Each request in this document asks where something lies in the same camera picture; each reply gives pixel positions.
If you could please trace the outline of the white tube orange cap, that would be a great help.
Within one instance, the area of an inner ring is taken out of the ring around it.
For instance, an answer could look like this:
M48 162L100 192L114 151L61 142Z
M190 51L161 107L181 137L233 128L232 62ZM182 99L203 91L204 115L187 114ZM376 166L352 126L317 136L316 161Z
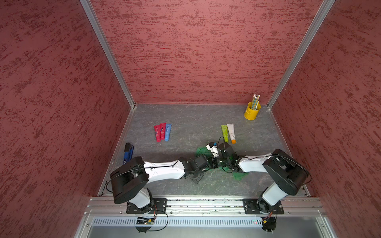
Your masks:
M235 136L235 130L234 130L234 124L227 124L229 137L232 144L236 144L236 136Z

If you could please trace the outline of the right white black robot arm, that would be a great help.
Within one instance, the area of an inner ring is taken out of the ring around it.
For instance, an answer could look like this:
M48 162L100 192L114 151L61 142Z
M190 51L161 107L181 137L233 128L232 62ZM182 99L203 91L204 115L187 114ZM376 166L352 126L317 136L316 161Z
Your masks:
M303 186L310 172L296 160L277 149L270 154L260 156L238 156L221 151L207 158L210 169L227 168L228 172L267 173L273 184L259 196L256 208L262 214L270 214L283 198L296 195Z

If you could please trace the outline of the green microfiber cloth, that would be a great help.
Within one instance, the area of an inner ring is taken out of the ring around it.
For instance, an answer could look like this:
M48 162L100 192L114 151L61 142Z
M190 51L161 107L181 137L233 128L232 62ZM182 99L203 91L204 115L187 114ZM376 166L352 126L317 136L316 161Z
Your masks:
M205 153L206 153L206 152L207 152L206 147L198 148L198 149L196 150L196 156L197 156L197 157L200 156L200 155L204 155L204 156L205 156ZM210 169L209 166L208 166L208 168L204 169L204 171L208 171L208 170L212 170L212 169ZM241 181L245 176L248 175L248 173L243 172L242 169L240 169L240 172L238 172L238 173L237 173L237 172L232 172L231 174L233 175L233 178L236 179L236 180L238 180L238 181Z

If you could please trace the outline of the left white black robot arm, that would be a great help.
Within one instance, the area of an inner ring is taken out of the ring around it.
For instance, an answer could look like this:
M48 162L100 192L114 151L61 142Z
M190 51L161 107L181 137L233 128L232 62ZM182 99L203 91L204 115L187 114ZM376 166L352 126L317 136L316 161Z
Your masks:
M152 193L145 186L161 180L190 178L198 183L210 166L204 156L195 159L180 158L172 162L145 162L134 157L110 174L115 204L131 203L138 209L154 206Z

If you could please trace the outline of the green tube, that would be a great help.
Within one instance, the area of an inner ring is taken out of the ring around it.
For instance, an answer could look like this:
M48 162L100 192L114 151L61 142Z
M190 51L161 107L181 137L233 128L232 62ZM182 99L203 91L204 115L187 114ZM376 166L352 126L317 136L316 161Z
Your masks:
M221 130L222 130L224 142L228 143L229 142L229 132L228 132L227 125L222 125Z

